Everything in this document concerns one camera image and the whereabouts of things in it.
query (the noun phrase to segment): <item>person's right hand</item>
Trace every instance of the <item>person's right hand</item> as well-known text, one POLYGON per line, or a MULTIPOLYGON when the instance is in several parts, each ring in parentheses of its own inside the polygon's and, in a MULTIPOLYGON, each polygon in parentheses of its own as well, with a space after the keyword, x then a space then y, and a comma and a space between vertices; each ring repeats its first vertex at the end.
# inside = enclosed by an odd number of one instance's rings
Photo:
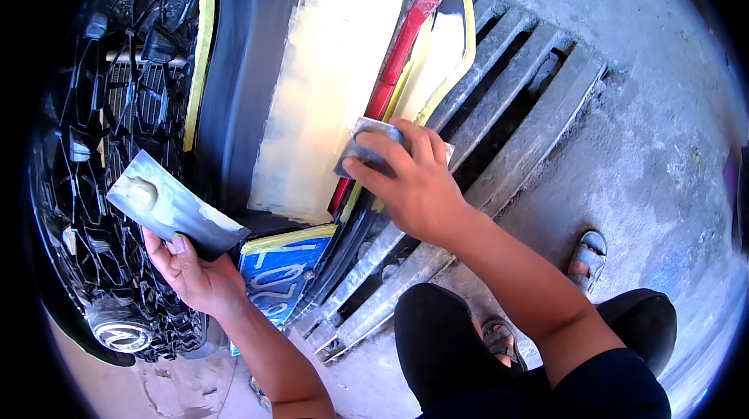
POLYGON ((189 238, 174 234, 172 243, 164 245, 145 227, 143 240, 151 262, 177 297, 192 309, 220 323, 238 315, 247 302, 247 286, 229 255, 207 262, 198 258, 189 238))
POLYGON ((355 158, 343 168, 385 204, 393 223, 409 236, 448 248, 456 227, 478 211, 463 199, 447 170, 445 143, 428 128, 392 119, 411 143, 411 155, 397 141, 377 133, 359 133, 356 141, 376 152, 396 172, 390 179, 355 158))

